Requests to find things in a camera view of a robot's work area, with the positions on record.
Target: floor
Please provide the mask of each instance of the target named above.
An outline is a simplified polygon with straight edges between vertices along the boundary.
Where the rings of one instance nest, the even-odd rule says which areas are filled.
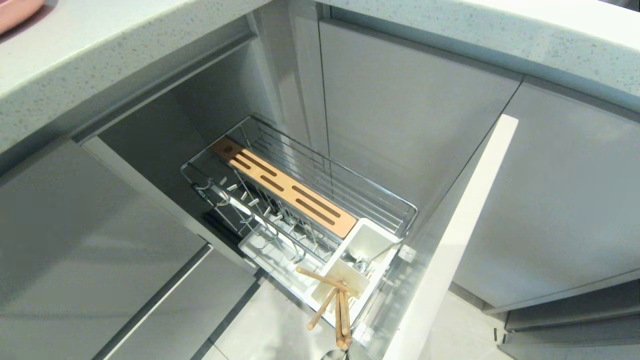
[[[264,281],[203,359],[321,360],[336,349],[335,333],[322,322],[307,331],[311,315],[311,310]],[[420,360],[508,360],[496,348],[503,326],[502,321],[448,293]]]

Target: countertop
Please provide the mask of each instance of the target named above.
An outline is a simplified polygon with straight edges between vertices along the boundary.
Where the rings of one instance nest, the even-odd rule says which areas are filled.
[[[269,0],[49,0],[0,37],[0,153],[148,63]],[[596,0],[322,0],[640,97],[640,14]]]

